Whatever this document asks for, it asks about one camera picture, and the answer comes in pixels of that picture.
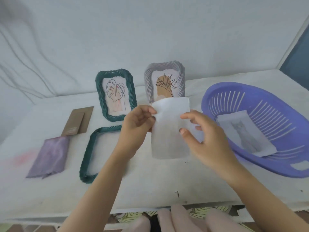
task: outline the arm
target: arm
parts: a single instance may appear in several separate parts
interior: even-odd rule
[[[205,134],[199,143],[187,129],[180,129],[185,142],[194,155],[206,166],[212,168],[238,194],[254,221],[269,232],[309,231],[309,225],[266,187],[236,159],[229,147],[227,137],[221,127],[209,117],[191,111],[181,115],[198,124],[196,129]]]
[[[156,111],[146,105],[133,109],[124,119],[118,143],[85,195],[59,232],[102,232],[114,204],[128,161],[145,140]]]

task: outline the plastic basket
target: plastic basket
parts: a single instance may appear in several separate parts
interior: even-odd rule
[[[217,115],[247,110],[253,123],[276,147],[277,153],[258,157],[229,140],[235,153],[286,177],[309,176],[309,169],[294,168],[294,164],[309,161],[309,121],[272,93],[255,86],[221,82],[207,89],[201,108],[213,120]]]

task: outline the purple cloth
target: purple cloth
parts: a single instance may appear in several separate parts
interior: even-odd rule
[[[64,170],[70,138],[46,139],[26,178],[46,178]]]

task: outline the white table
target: white table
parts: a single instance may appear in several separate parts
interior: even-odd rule
[[[309,91],[278,70],[236,74],[186,81],[190,106],[201,110],[201,99],[208,87],[233,81],[266,89],[309,119]],[[135,88],[137,103],[147,104],[145,87]],[[72,109],[94,106],[87,133],[73,136],[65,170],[46,179],[25,179],[43,141],[60,136]],[[99,127],[121,124],[107,121],[98,94],[88,93],[42,99],[6,138],[0,148],[0,219],[24,218],[46,224],[62,222],[74,209],[89,185],[79,179],[79,168],[91,133]],[[91,167],[103,166],[117,141],[118,133],[99,138]],[[309,178],[291,179],[244,163],[269,190],[286,203],[309,202]],[[224,202],[240,204],[236,193],[194,157],[157,160],[151,157],[150,134],[130,161],[112,213],[157,208],[173,203]]]

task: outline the forearm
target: forearm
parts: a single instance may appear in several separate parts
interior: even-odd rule
[[[126,161],[112,154],[106,161],[75,210],[64,221],[60,232],[101,232],[114,204]]]
[[[227,183],[238,194],[254,221],[266,232],[309,231],[309,225],[264,187],[241,164]]]

